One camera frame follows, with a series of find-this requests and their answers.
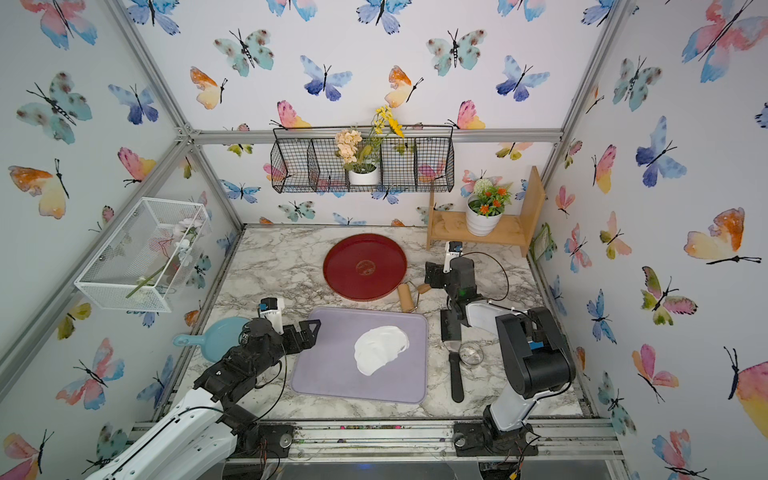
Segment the lavender silicone mat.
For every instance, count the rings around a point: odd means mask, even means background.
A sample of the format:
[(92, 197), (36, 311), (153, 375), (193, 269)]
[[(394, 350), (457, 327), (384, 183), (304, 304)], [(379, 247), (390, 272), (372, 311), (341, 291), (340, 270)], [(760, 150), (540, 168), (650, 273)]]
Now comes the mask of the lavender silicone mat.
[[(418, 404), (426, 396), (427, 319), (419, 314), (318, 307), (310, 314), (321, 328), (314, 347), (296, 360), (291, 387), (297, 393)], [(396, 326), (409, 348), (372, 376), (361, 374), (354, 344), (368, 330)]]

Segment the white dough piece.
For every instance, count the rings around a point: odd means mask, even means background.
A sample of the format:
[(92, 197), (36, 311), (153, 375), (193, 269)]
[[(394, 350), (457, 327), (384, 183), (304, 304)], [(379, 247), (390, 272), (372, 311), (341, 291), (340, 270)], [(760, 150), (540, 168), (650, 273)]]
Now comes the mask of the white dough piece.
[(407, 334), (396, 326), (381, 326), (362, 334), (354, 344), (357, 370), (372, 376), (410, 346)]

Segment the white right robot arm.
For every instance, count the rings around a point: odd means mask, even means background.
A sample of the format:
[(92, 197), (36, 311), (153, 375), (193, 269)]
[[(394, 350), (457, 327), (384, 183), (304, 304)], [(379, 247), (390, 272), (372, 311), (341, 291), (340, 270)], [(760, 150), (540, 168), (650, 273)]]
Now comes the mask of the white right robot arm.
[(570, 388), (575, 365), (548, 308), (522, 311), (491, 303), (478, 293), (474, 262), (465, 256), (442, 265), (426, 263), (425, 283), (447, 294), (447, 306), (440, 311), (440, 329), (449, 351), (455, 402), (464, 400), (459, 366), (462, 329), (479, 328), (498, 339), (507, 384), (484, 412), (484, 428), (491, 437), (522, 432), (540, 400)]

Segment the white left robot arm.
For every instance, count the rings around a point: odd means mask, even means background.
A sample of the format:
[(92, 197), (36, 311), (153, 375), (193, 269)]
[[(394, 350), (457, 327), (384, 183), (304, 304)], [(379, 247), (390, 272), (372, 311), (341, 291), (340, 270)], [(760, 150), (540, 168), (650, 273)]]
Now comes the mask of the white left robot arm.
[(284, 358), (315, 346), (319, 319), (278, 333), (263, 317), (249, 320), (238, 340), (208, 367), (193, 388), (123, 453), (92, 472), (91, 479), (199, 479), (235, 453), (280, 457), (280, 442), (260, 432), (262, 418), (239, 404), (257, 380)]

